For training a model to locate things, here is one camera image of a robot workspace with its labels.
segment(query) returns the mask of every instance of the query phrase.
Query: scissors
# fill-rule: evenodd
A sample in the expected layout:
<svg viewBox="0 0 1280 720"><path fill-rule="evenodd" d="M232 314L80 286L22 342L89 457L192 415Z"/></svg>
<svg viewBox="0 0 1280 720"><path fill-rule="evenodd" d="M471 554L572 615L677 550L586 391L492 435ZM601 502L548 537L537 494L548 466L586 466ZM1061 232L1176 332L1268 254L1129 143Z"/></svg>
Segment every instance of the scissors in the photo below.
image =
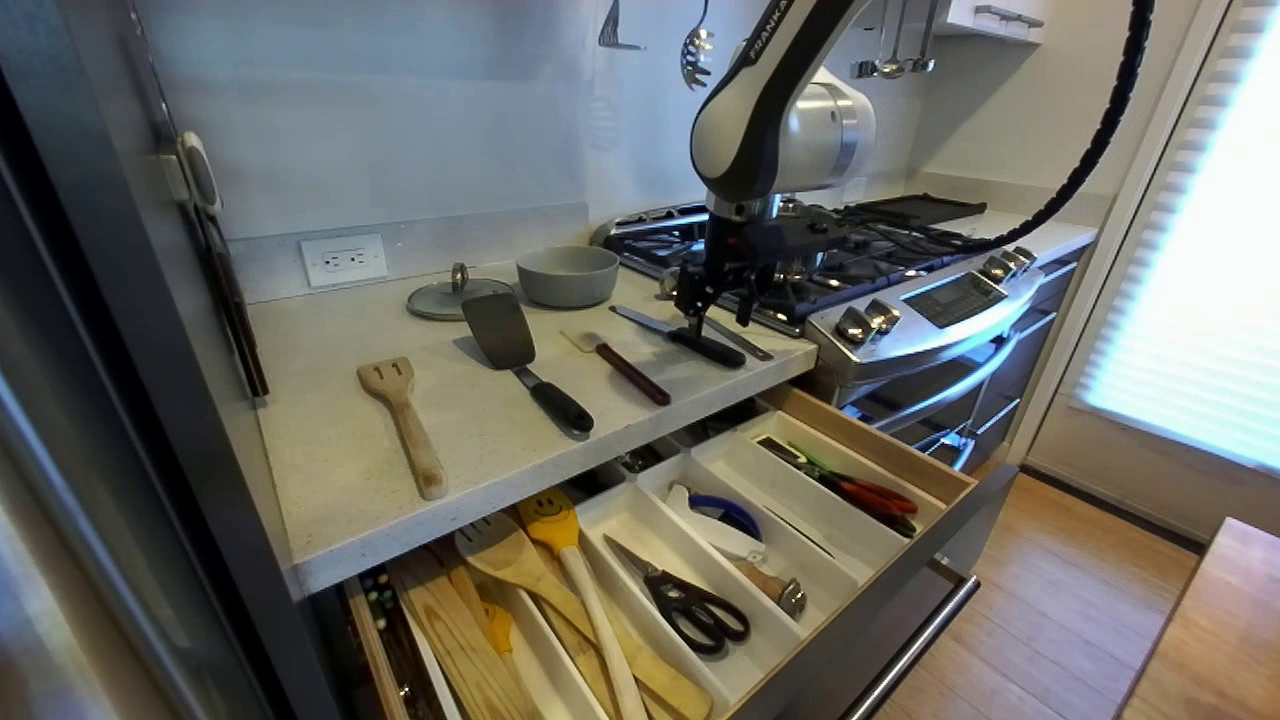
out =
<svg viewBox="0 0 1280 720"><path fill-rule="evenodd" d="M754 637L754 620L749 613L741 613L735 602L729 602L717 590L706 590L655 564L649 564L644 554L638 554L628 543L620 543L617 537L605 537L607 547L617 554L628 554L641 576L644 588L655 602L655 613L671 624L671 631L699 656L717 656L723 642L741 642Z"/></svg>

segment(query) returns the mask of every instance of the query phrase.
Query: wooden floor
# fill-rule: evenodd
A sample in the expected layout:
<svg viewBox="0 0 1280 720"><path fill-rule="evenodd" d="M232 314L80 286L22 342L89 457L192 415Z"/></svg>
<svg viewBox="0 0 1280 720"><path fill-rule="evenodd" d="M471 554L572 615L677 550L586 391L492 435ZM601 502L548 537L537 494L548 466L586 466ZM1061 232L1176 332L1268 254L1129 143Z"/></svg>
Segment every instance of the wooden floor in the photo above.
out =
<svg viewBox="0 0 1280 720"><path fill-rule="evenodd" d="M1019 477L985 588L882 716L1116 716L1197 554Z"/></svg>

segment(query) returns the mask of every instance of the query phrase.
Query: refrigerator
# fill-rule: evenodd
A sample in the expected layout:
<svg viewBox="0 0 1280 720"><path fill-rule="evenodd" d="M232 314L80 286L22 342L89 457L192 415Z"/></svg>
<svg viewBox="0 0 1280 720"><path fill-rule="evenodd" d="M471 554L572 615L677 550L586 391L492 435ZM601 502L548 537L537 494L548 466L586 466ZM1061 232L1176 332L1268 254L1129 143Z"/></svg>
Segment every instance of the refrigerator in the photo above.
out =
<svg viewBox="0 0 1280 720"><path fill-rule="evenodd" d="M0 716L341 716L130 2L0 2Z"/></svg>

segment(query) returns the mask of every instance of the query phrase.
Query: gray bowl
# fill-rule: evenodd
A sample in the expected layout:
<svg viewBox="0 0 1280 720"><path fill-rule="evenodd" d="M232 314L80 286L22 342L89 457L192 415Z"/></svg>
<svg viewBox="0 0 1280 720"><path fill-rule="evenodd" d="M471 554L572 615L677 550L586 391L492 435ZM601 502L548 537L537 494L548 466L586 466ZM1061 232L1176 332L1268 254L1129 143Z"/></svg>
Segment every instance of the gray bowl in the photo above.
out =
<svg viewBox="0 0 1280 720"><path fill-rule="evenodd" d="M607 248L554 248L516 263L520 295L537 309L594 309L613 295L617 254Z"/></svg>

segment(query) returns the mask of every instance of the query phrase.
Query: gray spatula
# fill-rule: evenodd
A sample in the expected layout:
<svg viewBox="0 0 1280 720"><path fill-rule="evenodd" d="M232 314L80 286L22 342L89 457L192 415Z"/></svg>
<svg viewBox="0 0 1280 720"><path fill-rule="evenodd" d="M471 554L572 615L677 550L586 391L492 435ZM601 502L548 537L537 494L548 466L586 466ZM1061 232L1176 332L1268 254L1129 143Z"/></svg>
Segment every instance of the gray spatula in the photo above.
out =
<svg viewBox="0 0 1280 720"><path fill-rule="evenodd" d="M594 435L595 420L586 411L572 397L563 397L557 383L541 378L533 364L533 336L520 310L516 290L492 290L463 298L463 321L478 336L481 356L492 366L516 371L516 378L529 388L529 397L561 425L563 435L586 441Z"/></svg>

